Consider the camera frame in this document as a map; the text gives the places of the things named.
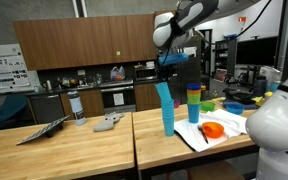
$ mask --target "wooden table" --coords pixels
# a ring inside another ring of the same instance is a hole
[[[53,137],[16,144],[46,125],[0,131],[0,179],[74,179],[134,170],[132,114],[113,130],[93,132],[102,117],[82,126],[65,121]]]
[[[248,117],[253,112],[244,111],[242,116]],[[137,166],[143,179],[259,150],[248,135],[240,135],[208,150],[195,152],[178,135],[165,136],[161,116],[161,109],[133,113]],[[175,109],[176,121],[187,117],[187,105]]]

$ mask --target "green cup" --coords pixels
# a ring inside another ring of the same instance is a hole
[[[201,100],[201,94],[196,94],[196,95],[188,94],[187,95],[187,102],[189,104],[199,104],[200,100]]]

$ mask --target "wooden cabinet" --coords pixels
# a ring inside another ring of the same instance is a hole
[[[115,62],[130,61],[126,16],[110,16],[109,22]]]
[[[14,22],[29,70],[156,59],[153,14]]]
[[[144,46],[142,39],[142,16],[141,15],[130,15],[126,16],[127,25],[127,36],[128,44],[130,47],[130,60],[144,60]]]
[[[86,118],[104,115],[102,94],[99,89],[79,91],[79,95]],[[65,116],[71,115],[69,119],[74,119],[67,93],[61,94],[61,100]]]
[[[17,40],[21,46],[21,50],[25,59],[28,70],[39,69],[39,54],[34,45],[33,28],[30,21],[17,21],[13,23],[16,31]]]
[[[136,111],[160,108],[160,97],[155,83],[135,85]]]
[[[39,65],[35,70],[57,68],[57,57],[51,43],[51,33],[47,20],[31,21],[31,25],[32,32],[30,33],[34,35],[34,41],[31,43],[39,57],[37,60]]]
[[[96,46],[94,46],[94,33],[90,18],[70,19],[78,65],[87,66],[97,64]]]
[[[156,59],[157,49],[153,43],[153,32],[154,32],[154,15],[143,14],[141,15],[141,35],[142,35],[142,53],[144,60]]]
[[[93,30],[93,45],[91,48],[95,48],[97,53],[92,62],[94,64],[113,63],[114,56],[108,17],[94,17],[90,20]]]
[[[58,68],[78,66],[77,53],[69,19],[48,20],[52,50],[57,57]]]

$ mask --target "stacked cups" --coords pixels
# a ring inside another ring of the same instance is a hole
[[[190,123],[198,123],[200,114],[201,84],[189,83],[186,88],[188,120]]]
[[[171,98],[167,82],[155,85],[161,98],[162,118],[166,136],[174,135],[174,100]]]

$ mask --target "monitor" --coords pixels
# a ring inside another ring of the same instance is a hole
[[[274,66],[277,36],[240,41],[237,43],[236,64]]]

